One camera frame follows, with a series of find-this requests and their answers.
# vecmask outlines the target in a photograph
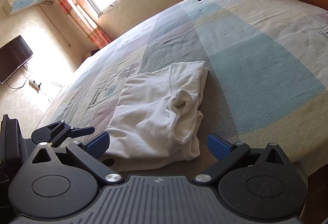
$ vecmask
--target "bed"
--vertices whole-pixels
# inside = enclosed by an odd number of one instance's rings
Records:
[[[214,132],[279,143],[309,176],[328,163],[327,10],[328,0],[185,0],[89,57],[39,127],[65,119],[105,130],[129,77],[204,60],[200,156],[143,173],[195,176],[216,161],[206,147]]]

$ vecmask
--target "power strip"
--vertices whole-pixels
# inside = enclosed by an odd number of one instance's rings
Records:
[[[39,85],[37,85],[37,83],[35,82],[35,80],[32,80],[32,79],[30,79],[28,81],[28,83],[29,83],[30,86],[32,86],[32,88],[34,88],[39,93],[41,83]]]

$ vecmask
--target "curtain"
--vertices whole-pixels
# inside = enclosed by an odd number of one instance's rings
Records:
[[[80,31],[99,49],[111,42],[75,0],[55,0]]]

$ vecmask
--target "flat screen tv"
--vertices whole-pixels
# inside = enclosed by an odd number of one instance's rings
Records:
[[[0,48],[0,83],[4,84],[33,55],[21,35]]]

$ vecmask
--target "folded white shirt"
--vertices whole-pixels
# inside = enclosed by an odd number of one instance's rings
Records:
[[[106,129],[114,170],[154,169],[199,156],[198,107],[207,72],[204,61],[173,63],[124,83]]]

